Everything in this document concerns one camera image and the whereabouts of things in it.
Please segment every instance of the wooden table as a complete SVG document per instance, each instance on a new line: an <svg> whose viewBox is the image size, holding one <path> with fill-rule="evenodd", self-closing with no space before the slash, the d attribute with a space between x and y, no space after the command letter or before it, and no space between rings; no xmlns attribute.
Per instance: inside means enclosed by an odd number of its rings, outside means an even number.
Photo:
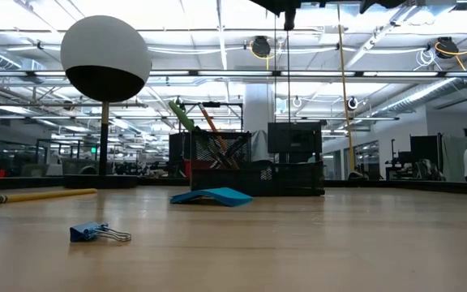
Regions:
<svg viewBox="0 0 467 292"><path fill-rule="evenodd" d="M467 195L327 189L237 208L168 204L186 189L0 205L0 291L467 291ZM87 221L133 239L70 243L69 227Z"/></svg>

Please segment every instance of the white sphere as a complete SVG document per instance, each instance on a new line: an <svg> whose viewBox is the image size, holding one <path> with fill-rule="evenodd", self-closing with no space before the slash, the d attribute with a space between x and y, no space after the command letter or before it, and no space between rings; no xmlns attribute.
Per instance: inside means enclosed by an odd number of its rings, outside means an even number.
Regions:
<svg viewBox="0 0 467 292"><path fill-rule="evenodd" d="M62 39L61 62L67 78L85 96L124 101L147 82L151 58L144 39L111 16L86 17Z"/></svg>

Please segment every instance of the computer monitor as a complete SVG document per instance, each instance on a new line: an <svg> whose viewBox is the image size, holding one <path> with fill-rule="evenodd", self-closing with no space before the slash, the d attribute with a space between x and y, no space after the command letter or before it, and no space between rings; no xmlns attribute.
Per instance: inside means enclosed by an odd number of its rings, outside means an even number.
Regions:
<svg viewBox="0 0 467 292"><path fill-rule="evenodd" d="M322 152L322 124L320 122L269 122L268 152Z"/></svg>

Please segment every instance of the binder clip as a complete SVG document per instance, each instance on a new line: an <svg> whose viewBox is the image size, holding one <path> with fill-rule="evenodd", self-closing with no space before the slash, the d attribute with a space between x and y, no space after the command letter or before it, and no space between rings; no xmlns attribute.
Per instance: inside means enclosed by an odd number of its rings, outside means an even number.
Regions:
<svg viewBox="0 0 467 292"><path fill-rule="evenodd" d="M119 242L131 240L131 234L118 232L108 227L107 223L98 224L96 222L84 223L70 228L70 241L72 243L87 242L97 237L112 238Z"/></svg>

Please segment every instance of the ball stand pole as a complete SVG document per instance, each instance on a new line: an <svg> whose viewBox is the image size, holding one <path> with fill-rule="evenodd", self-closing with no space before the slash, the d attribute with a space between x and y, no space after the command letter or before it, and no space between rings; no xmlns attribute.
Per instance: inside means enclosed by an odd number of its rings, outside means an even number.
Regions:
<svg viewBox="0 0 467 292"><path fill-rule="evenodd" d="M102 119L101 119L101 159L99 161L98 174L106 175L107 173L107 138L109 134L109 102L102 102Z"/></svg>

